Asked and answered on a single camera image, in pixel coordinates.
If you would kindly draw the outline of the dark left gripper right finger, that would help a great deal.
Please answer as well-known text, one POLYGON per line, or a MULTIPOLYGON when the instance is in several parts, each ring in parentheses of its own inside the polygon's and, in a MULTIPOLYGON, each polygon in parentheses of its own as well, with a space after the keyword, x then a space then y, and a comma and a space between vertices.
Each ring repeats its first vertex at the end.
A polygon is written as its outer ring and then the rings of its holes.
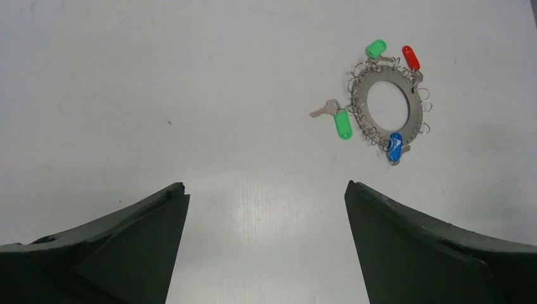
POLYGON ((361 182, 344 195, 371 303, 535 303, 536 247, 468 231, 361 182))

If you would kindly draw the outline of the blue key tag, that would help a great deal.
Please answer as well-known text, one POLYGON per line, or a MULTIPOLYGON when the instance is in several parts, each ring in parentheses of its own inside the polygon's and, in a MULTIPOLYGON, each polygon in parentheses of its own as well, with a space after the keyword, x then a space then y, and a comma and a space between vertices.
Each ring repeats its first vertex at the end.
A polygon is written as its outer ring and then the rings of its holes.
POLYGON ((390 164, 396 165, 400 161, 403 143, 403 136, 399 132, 390 135, 386 148, 386 156, 390 164))

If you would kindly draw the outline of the red key tag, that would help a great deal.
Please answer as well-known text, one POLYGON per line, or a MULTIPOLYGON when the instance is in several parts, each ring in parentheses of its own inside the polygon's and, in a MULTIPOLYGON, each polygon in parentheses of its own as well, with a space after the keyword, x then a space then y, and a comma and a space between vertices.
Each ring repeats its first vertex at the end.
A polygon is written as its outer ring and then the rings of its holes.
POLYGON ((419 71, 420 62, 413 48, 406 45, 402 47, 401 51, 403 53, 403 57, 405 58, 405 61, 407 62, 408 68, 413 72, 419 71))

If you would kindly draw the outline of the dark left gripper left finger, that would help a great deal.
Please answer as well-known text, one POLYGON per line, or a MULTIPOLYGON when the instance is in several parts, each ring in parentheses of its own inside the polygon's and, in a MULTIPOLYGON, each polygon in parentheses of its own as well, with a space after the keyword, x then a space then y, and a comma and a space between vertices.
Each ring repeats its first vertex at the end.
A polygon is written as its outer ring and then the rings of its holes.
POLYGON ((1 302, 165 303, 189 199, 176 182, 78 227, 1 246, 1 302))

